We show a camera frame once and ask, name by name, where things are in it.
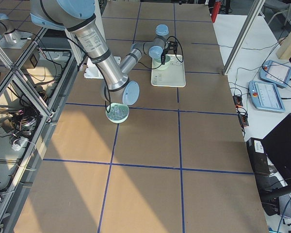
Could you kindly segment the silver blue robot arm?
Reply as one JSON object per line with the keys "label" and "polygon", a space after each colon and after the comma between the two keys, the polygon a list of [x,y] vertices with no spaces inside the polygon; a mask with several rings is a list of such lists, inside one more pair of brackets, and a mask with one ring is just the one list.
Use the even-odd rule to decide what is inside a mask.
{"label": "silver blue robot arm", "polygon": [[139,97],[137,82],[123,73],[96,26],[93,0],[32,0],[31,19],[40,27],[74,34],[105,80],[103,96],[112,102],[133,105]]}
{"label": "silver blue robot arm", "polygon": [[138,42],[131,46],[131,51],[120,63],[120,69],[128,74],[144,55],[159,60],[160,64],[151,69],[158,69],[167,63],[167,53],[173,51],[177,55],[179,41],[174,36],[169,36],[169,28],[165,24],[159,24],[155,29],[156,36],[150,42]]}

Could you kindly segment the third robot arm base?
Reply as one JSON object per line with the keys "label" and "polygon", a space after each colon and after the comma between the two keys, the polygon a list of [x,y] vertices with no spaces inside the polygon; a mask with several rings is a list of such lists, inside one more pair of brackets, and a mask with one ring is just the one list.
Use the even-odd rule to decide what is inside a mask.
{"label": "third robot arm base", "polygon": [[32,33],[20,32],[6,14],[0,13],[0,46],[3,49],[21,49]]}

